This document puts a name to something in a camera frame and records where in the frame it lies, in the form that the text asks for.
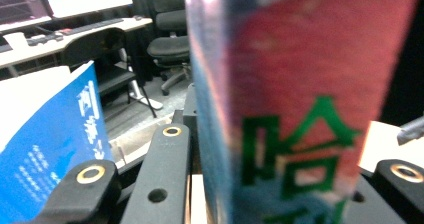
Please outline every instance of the snack package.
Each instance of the snack package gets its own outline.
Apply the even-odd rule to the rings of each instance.
[[[213,223],[342,223],[416,0],[186,0]]]

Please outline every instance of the gold ring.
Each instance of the gold ring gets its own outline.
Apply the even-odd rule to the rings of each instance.
[[[421,183],[421,182],[424,181],[424,176],[421,173],[419,173],[417,170],[410,168],[408,166],[405,166],[403,164],[393,164],[390,167],[390,170],[396,176],[398,176],[398,177],[400,177],[400,178],[402,178],[406,181],[409,181],[409,182]],[[409,171],[413,175],[407,175],[407,174],[403,173],[402,170]]]
[[[97,171],[97,174],[92,176],[92,177],[85,177],[84,175],[89,172],[95,170]],[[87,168],[85,168],[84,170],[82,170],[80,173],[78,173],[77,176],[77,182],[79,182],[80,184],[90,184],[93,182],[98,181],[100,178],[102,178],[102,176],[105,174],[105,168],[102,166],[89,166]]]
[[[179,127],[167,127],[163,130],[163,135],[167,137],[173,137],[180,135],[181,132],[182,130]]]

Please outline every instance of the chair wheel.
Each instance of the chair wheel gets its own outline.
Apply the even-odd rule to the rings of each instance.
[[[162,79],[162,81],[167,81],[168,80],[168,76],[165,74],[160,74],[160,78]]]

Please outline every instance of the black chair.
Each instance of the black chair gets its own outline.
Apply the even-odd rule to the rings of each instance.
[[[137,76],[130,70],[129,57],[125,53],[125,32],[119,28],[108,28],[98,32],[84,35],[70,42],[61,53],[62,64],[68,65],[71,70],[90,61],[99,60],[102,57],[113,53],[120,54],[121,64],[125,68],[119,67],[113,63],[110,65],[96,66],[96,77],[99,86],[99,95],[104,97],[114,91],[127,86],[128,104],[131,101],[130,83],[135,82]],[[156,114],[149,102],[149,98],[143,87],[143,94],[154,117]]]
[[[156,12],[156,27],[167,36],[154,39],[147,52],[161,68],[181,70],[161,86],[164,95],[169,88],[185,78],[190,78],[190,47],[187,37],[187,22],[184,0],[152,0]]]

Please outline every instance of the white cup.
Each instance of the white cup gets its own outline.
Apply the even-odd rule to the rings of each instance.
[[[3,36],[9,43],[13,50],[20,50],[28,48],[28,42],[23,32],[15,32]]]

